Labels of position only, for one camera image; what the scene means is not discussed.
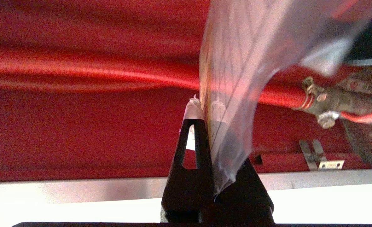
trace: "clear plastic bag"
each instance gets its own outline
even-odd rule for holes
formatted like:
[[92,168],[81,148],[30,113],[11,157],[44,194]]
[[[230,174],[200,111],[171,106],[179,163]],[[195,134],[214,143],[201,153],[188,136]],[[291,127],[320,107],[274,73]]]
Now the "clear plastic bag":
[[369,0],[211,1],[200,101],[217,193],[252,152],[254,112],[269,79],[293,63],[332,75],[371,19]]

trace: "metal bracket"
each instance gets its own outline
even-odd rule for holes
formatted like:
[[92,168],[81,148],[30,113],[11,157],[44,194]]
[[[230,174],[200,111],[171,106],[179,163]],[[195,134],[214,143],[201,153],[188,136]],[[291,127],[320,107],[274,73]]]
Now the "metal bracket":
[[307,162],[310,171],[336,170],[343,168],[344,160],[328,161],[326,159],[325,153],[323,152],[323,148],[319,140],[314,139],[312,141],[313,149],[315,150],[315,152],[311,151],[308,142],[305,140],[300,140],[299,145],[301,147],[302,153],[304,154],[305,161]]

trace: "red cable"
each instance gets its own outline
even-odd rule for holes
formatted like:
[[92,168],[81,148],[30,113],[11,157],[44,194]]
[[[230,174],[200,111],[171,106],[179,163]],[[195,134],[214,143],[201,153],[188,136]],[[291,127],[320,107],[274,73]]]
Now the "red cable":
[[[11,77],[17,74],[25,75],[26,78],[17,80]],[[198,91],[198,74],[198,67],[182,64],[0,49],[0,88],[4,89],[93,92],[134,91],[171,86]],[[29,80],[38,78],[38,75],[54,76],[54,81],[45,83]],[[111,79],[111,83],[62,83],[59,82],[60,76]],[[286,108],[300,108],[305,101],[306,94],[303,89],[280,84],[268,84],[259,98],[259,103]]]
[[358,116],[352,113],[350,114],[346,112],[341,112],[340,116],[352,122],[362,123],[362,124],[372,124],[372,113]]

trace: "nut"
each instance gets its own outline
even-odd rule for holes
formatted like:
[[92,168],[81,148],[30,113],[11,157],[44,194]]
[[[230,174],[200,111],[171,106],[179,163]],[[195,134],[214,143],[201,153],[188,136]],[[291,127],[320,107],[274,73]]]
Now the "nut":
[[332,128],[334,126],[334,119],[330,117],[319,118],[317,122],[324,129]]

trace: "bolt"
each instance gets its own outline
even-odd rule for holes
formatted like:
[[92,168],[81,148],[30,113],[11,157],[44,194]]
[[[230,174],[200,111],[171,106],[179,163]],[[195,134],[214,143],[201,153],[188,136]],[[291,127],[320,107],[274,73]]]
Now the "bolt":
[[323,102],[323,101],[326,100],[326,97],[327,97],[327,96],[328,96],[328,94],[325,93],[325,92],[320,93],[320,94],[317,96],[316,100],[317,100],[318,102]]
[[334,126],[334,119],[331,117],[319,118],[317,122],[324,129],[332,128]]
[[308,76],[307,78],[304,79],[304,81],[302,83],[306,86],[312,85],[313,84],[313,77]]

